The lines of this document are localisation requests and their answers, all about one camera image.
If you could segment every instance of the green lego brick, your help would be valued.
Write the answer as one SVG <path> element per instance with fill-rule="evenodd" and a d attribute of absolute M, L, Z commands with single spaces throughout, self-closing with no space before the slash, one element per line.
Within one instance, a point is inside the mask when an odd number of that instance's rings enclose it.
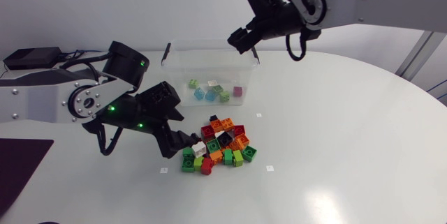
<path fill-rule="evenodd" d="M 214 153 L 215 151 L 220 150 L 221 145 L 219 144 L 219 141 L 217 141 L 216 139 L 213 139 L 213 140 L 207 142 L 207 148 L 211 154 L 211 153 Z"/>
<path fill-rule="evenodd" d="M 256 156 L 256 152 L 257 150 L 255 148 L 247 146 L 245 147 L 244 151 L 242 151 L 242 157 L 251 162 L 254 159 L 254 156 Z"/>
<path fill-rule="evenodd" d="M 222 103 L 228 102 L 230 100 L 230 93 L 228 91 L 222 91 L 220 93 L 220 96 Z"/>
<path fill-rule="evenodd" d="M 198 81 L 197 80 L 191 80 L 191 81 L 189 81 L 188 86 L 191 89 L 197 89 L 198 88 Z"/>
<path fill-rule="evenodd" d="M 194 157 L 194 151 L 191 147 L 183 148 L 183 157 Z"/>
<path fill-rule="evenodd" d="M 194 170 L 195 171 L 200 171 L 201 167 L 202 167 L 202 163 L 203 163 L 203 157 L 198 157 L 194 159 Z"/>
<path fill-rule="evenodd" d="M 194 158 L 183 157 L 182 171 L 183 172 L 194 172 Z"/>
<path fill-rule="evenodd" d="M 219 94 L 224 91 L 224 88 L 222 88 L 222 86 L 220 85 L 216 85 L 215 87 L 212 87 L 212 90 L 215 92 L 215 94 Z"/>
<path fill-rule="evenodd" d="M 223 151 L 223 157 L 223 163 L 225 165 L 233 164 L 233 152 L 231 151 L 231 149 L 225 149 L 225 151 Z"/>
<path fill-rule="evenodd" d="M 238 167 L 238 166 L 241 166 L 244 164 L 244 159 L 242 157 L 242 154 L 240 153 L 240 150 L 234 151 L 233 155 L 234 155 L 233 164 L 235 167 Z"/>

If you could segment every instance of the white lego brick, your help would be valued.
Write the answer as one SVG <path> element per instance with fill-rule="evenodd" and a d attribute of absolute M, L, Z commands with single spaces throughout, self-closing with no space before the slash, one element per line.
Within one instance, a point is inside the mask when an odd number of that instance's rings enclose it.
<path fill-rule="evenodd" d="M 205 146 L 205 143 L 201 141 L 193 145 L 191 148 L 193 149 L 194 157 L 196 158 L 207 153 L 207 147 Z"/>

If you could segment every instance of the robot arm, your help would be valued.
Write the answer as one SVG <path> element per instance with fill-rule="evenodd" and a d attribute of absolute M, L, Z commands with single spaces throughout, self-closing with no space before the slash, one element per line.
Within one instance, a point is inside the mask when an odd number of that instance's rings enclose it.
<path fill-rule="evenodd" d="M 348 24 L 371 24 L 447 33 L 445 0 L 248 0 L 255 18 L 239 28 L 228 42 L 243 53 L 260 40 L 286 37 L 292 59 L 305 55 L 306 42 L 322 29 Z M 301 57 L 290 50 L 290 35 L 301 33 Z"/>

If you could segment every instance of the building block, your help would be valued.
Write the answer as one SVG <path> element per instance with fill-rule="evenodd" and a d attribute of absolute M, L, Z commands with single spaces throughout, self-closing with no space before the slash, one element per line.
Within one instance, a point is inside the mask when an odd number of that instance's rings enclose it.
<path fill-rule="evenodd" d="M 220 120 L 214 120 L 210 122 L 211 127 L 213 128 L 214 132 L 217 133 L 221 130 L 224 130 L 224 125 L 221 123 Z"/>
<path fill-rule="evenodd" d="M 194 157 L 183 157 L 183 172 L 194 172 Z"/>
<path fill-rule="evenodd" d="M 202 167 L 200 168 L 200 171 L 204 175 L 210 175 L 212 172 L 212 166 L 214 163 L 212 162 L 211 158 L 204 158 L 202 162 Z"/>
<path fill-rule="evenodd" d="M 233 142 L 229 144 L 229 147 L 233 151 L 243 150 L 245 148 L 244 144 L 240 141 L 240 139 L 235 139 Z"/>
<path fill-rule="evenodd" d="M 188 87 L 191 89 L 197 89 L 198 88 L 198 81 L 195 79 L 192 79 L 189 81 Z"/>
<path fill-rule="evenodd" d="M 217 165 L 217 163 L 221 163 L 223 157 L 224 156 L 222 155 L 221 151 L 215 151 L 214 153 L 210 154 L 210 158 L 214 165 Z"/>
<path fill-rule="evenodd" d="M 183 148 L 183 157 L 194 157 L 194 151 L 191 147 Z"/>
<path fill-rule="evenodd" d="M 207 146 L 205 145 L 205 143 L 203 142 L 197 142 L 197 144 L 193 145 L 191 147 L 192 151 L 193 151 L 193 155 L 195 158 L 198 158 L 200 156 L 202 156 L 203 154 L 207 153 Z"/>
<path fill-rule="evenodd" d="M 244 145 L 244 148 L 250 144 L 250 140 L 249 140 L 249 138 L 245 135 L 245 133 L 243 133 L 243 134 L 239 134 L 238 136 L 236 136 L 236 137 L 235 137 L 235 140 L 240 140 L 240 142 Z"/>
<path fill-rule="evenodd" d="M 220 94 L 221 96 L 221 102 L 225 103 L 230 100 L 230 93 L 228 91 L 222 91 Z"/>
<path fill-rule="evenodd" d="M 216 99 L 216 97 L 217 97 L 217 94 L 214 93 L 213 90 L 209 90 L 205 94 L 205 99 L 208 101 L 214 101 L 214 99 Z"/>
<path fill-rule="evenodd" d="M 224 88 L 222 88 L 222 86 L 220 85 L 216 85 L 215 87 L 212 87 L 212 90 L 215 92 L 215 94 L 219 94 L 224 91 Z"/>
<path fill-rule="evenodd" d="M 194 170 L 195 171 L 200 171 L 200 169 L 202 168 L 202 163 L 203 163 L 203 157 L 198 157 L 194 159 Z"/>
<path fill-rule="evenodd" d="M 235 136 L 241 135 L 245 133 L 245 127 L 244 126 L 235 126 Z"/>
<path fill-rule="evenodd" d="M 208 151 L 210 154 L 214 153 L 215 151 L 220 150 L 221 146 L 219 145 L 219 142 L 214 139 L 207 142 Z"/>
<path fill-rule="evenodd" d="M 240 153 L 239 150 L 234 151 L 233 156 L 234 156 L 233 157 L 233 165 L 235 167 L 239 167 L 244 164 L 244 159 L 243 159 L 242 154 Z"/>
<path fill-rule="evenodd" d="M 241 97 L 242 96 L 242 87 L 233 87 L 233 96 Z"/>
<path fill-rule="evenodd" d="M 202 90 L 202 88 L 198 87 L 196 89 L 196 91 L 194 92 L 194 96 L 198 99 L 198 100 L 202 100 L 203 97 L 205 96 L 205 92 Z"/>
<path fill-rule="evenodd" d="M 233 141 L 233 138 L 227 132 L 223 132 L 219 137 L 217 137 L 217 140 L 219 141 L 221 147 L 226 147 Z"/>
<path fill-rule="evenodd" d="M 230 130 L 233 130 L 235 128 L 235 125 L 233 124 L 233 121 L 230 118 L 221 120 L 221 123 L 222 123 L 222 125 L 224 127 L 223 129 L 225 131 L 230 131 Z"/>
<path fill-rule="evenodd" d="M 233 164 L 233 152 L 231 149 L 225 149 L 223 151 L 223 164 L 224 165 L 232 165 Z"/>
<path fill-rule="evenodd" d="M 256 156 L 257 150 L 253 147 L 247 146 L 244 151 L 242 151 L 242 157 L 251 162 L 254 159 L 254 156 Z"/>
<path fill-rule="evenodd" d="M 202 137 L 204 139 L 214 137 L 214 129 L 212 128 L 212 126 L 203 126 L 201 131 L 202 131 Z"/>

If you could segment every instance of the white wall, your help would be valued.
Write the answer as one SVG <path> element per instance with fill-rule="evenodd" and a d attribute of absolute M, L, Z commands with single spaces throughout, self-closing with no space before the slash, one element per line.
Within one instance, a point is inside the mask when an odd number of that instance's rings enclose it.
<path fill-rule="evenodd" d="M 106 50 L 112 40 L 137 50 L 162 50 L 173 38 L 227 38 L 252 17 L 247 0 L 0 0 L 0 59 L 21 47 Z M 352 25 L 323 31 L 309 50 L 360 59 L 394 72 L 421 34 Z M 298 37 L 292 39 L 298 49 Z M 258 46 L 284 48 L 283 38 Z M 442 52 L 434 59 L 441 59 Z M 415 79 L 423 88 L 447 78 L 447 60 L 433 61 Z"/>

